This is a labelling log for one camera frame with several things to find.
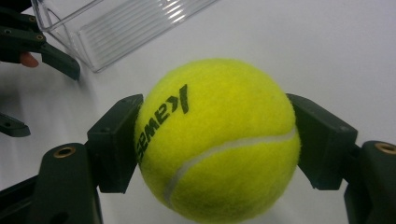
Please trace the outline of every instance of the white table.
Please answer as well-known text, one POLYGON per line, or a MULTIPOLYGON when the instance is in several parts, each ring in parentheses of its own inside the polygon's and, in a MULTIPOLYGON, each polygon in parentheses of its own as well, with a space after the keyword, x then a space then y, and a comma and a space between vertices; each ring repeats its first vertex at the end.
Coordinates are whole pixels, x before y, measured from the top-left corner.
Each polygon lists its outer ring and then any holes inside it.
MULTIPOLYGON (((0 189, 36 175, 53 147, 85 143, 86 132, 119 99, 146 95, 167 71, 203 58, 258 66, 286 92, 358 129, 358 145, 396 143, 395 11, 393 0, 221 0, 102 73, 82 66, 79 82, 43 63, 34 69, 1 63, 0 111, 32 134, 0 134, 0 189)), ((312 189, 298 169, 274 207, 246 223, 347 223, 345 186, 312 189)), ((126 194, 100 197, 105 223, 191 223, 154 199, 138 169, 126 194)))

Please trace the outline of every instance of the white seam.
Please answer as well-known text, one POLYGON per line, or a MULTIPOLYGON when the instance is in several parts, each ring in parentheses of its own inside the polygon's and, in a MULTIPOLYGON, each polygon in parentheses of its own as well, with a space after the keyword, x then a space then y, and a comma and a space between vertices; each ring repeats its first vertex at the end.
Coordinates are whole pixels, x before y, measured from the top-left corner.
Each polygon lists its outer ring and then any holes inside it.
POLYGON ((171 196, 172 193, 177 186, 178 181, 186 174, 189 169, 200 161, 212 156, 215 153, 219 153, 230 148, 237 147, 246 147, 246 146, 254 146, 259 143, 274 143, 274 142, 282 142, 291 139, 296 134, 296 128, 294 127, 290 132, 281 134, 281 135, 270 135, 263 137, 249 137, 249 138, 241 138, 231 142, 226 142, 220 146, 212 147, 209 150, 206 150, 202 154, 192 158, 189 161, 183 163, 183 165, 177 170, 174 176, 172 176, 171 180, 165 187, 163 191, 163 197, 168 206, 172 207, 171 196))

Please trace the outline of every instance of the ball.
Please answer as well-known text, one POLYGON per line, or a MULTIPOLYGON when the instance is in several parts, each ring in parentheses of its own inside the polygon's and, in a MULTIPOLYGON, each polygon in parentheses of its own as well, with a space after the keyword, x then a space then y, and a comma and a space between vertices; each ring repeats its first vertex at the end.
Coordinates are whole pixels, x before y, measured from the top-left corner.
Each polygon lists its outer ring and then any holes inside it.
POLYGON ((300 152, 287 95, 263 71, 234 59, 169 72, 142 104, 134 132, 151 192, 200 223, 265 212, 290 182, 300 152))

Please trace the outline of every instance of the kawasaki logo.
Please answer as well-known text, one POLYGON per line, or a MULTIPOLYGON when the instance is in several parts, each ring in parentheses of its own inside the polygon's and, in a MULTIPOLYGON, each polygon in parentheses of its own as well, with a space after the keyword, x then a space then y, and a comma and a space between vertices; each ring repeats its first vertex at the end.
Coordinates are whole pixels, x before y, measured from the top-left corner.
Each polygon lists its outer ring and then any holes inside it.
POLYGON ((146 124, 145 130, 140 134, 136 145, 137 159, 139 161, 142 161, 143 155, 148 148, 152 137, 154 137, 156 131, 161 128, 161 125, 166 122, 169 116, 175 113, 178 108, 181 108, 184 114, 189 112, 187 84, 180 88, 178 93, 178 98, 171 95, 165 102, 163 102, 163 104, 160 105, 160 107, 158 107, 158 110, 154 112, 154 115, 146 124))

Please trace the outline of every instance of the clear plastic container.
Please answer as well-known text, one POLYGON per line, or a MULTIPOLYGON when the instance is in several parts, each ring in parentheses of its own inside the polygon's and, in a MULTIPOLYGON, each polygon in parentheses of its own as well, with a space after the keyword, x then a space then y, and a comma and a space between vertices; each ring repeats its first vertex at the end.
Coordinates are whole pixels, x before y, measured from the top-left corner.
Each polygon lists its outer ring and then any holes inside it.
POLYGON ((32 0, 41 31, 99 72, 217 0, 32 0))

